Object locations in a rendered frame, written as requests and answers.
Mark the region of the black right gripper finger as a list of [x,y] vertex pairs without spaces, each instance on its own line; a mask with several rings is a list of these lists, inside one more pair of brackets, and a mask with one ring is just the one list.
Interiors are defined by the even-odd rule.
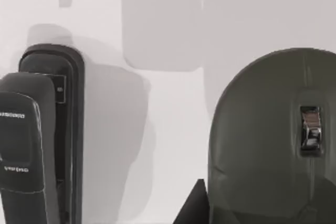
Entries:
[[209,224],[209,201],[204,179],[198,179],[172,224]]

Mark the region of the dark grey computer mouse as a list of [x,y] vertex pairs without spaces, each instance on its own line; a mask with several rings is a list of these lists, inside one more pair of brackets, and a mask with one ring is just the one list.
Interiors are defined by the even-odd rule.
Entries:
[[224,89],[208,149],[209,224],[336,224],[336,53],[290,48]]

